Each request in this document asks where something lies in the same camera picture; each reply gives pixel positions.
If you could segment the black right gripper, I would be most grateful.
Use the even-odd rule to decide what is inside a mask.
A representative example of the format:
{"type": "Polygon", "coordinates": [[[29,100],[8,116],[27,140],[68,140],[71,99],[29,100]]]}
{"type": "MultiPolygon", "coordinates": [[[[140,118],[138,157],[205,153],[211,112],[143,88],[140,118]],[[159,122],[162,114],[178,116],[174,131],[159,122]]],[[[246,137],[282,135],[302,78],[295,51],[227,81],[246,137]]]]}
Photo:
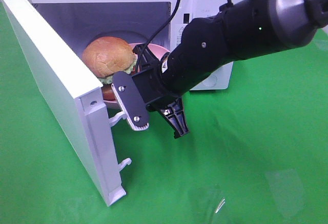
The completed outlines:
{"type": "Polygon", "coordinates": [[[148,111],[157,111],[174,130],[174,138],[189,133],[182,97],[169,91],[160,78],[161,62],[146,44],[133,48],[137,54],[135,74],[132,79],[148,111]]]}

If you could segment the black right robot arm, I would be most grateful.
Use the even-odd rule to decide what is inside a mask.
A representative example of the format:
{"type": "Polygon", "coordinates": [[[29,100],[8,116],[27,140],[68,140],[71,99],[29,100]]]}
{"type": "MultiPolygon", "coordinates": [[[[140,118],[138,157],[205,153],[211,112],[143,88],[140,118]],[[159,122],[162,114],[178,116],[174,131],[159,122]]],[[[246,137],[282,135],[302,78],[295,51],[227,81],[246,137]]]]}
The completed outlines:
{"type": "Polygon", "coordinates": [[[181,97],[219,67],[306,46],[327,25],[327,0],[228,1],[217,15],[195,18],[180,44],[156,59],[147,44],[134,47],[140,72],[133,75],[131,127],[144,130],[149,110],[162,114],[175,137],[188,132],[181,97]]]}

